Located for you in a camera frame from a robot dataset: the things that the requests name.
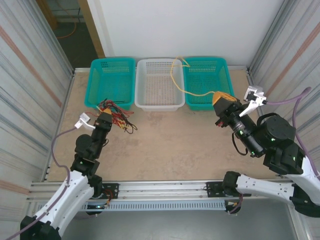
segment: wire bundle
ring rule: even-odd
[[[105,99],[102,102],[100,102],[97,108],[101,112],[103,112],[106,109],[110,109],[112,114],[112,123],[123,129],[128,134],[133,134],[134,130],[138,130],[136,125],[134,125],[128,120],[130,115],[134,114],[133,111],[124,110],[123,108],[116,105],[116,102],[108,99]]]

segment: floor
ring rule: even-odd
[[[58,28],[53,32],[56,37],[67,36],[74,30],[74,27],[73,22],[59,22]],[[89,68],[91,62],[98,58],[84,22],[77,22],[75,32],[71,36],[58,39],[58,41],[74,69]]]
[[[73,128],[82,112],[94,111],[84,106],[88,73],[75,75],[61,131]],[[248,87],[244,70],[231,70],[236,97],[243,98]],[[223,179],[226,171],[236,171],[254,178],[275,178],[263,166],[263,158],[240,156],[231,141],[231,129],[215,126],[214,111],[191,111],[187,105],[176,112],[144,112],[135,105],[130,117],[138,131],[129,135],[113,126],[102,150],[97,174],[104,181],[212,180]],[[258,114],[253,112],[254,121]],[[61,136],[55,154],[60,164],[71,166],[79,135],[90,134],[84,128]],[[241,151],[244,148],[238,142]],[[64,169],[52,164],[49,181],[63,181]]]
[[[72,220],[63,240],[297,240],[287,205],[243,201],[237,215],[224,211],[103,212]]]

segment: teal basket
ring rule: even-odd
[[[184,89],[193,94],[221,91],[234,96],[226,60],[221,57],[187,57],[190,67],[183,67]],[[185,102],[192,111],[211,111],[213,94],[192,96],[185,94]]]
[[[129,110],[135,99],[136,61],[133,58],[101,58],[92,61],[84,104],[90,108],[103,100]]]

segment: gray floor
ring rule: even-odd
[[[62,37],[70,34],[74,27],[73,22],[59,22],[58,28],[53,32],[56,37]],[[91,62],[98,58],[84,22],[76,24],[76,30],[71,36],[58,39],[58,41],[74,69],[90,68]]]
[[[104,212],[73,220],[63,240],[295,240],[287,206],[247,200],[238,216],[224,211]]]

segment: white wall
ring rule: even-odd
[[[107,57],[221,56],[249,66],[283,0],[89,0]]]

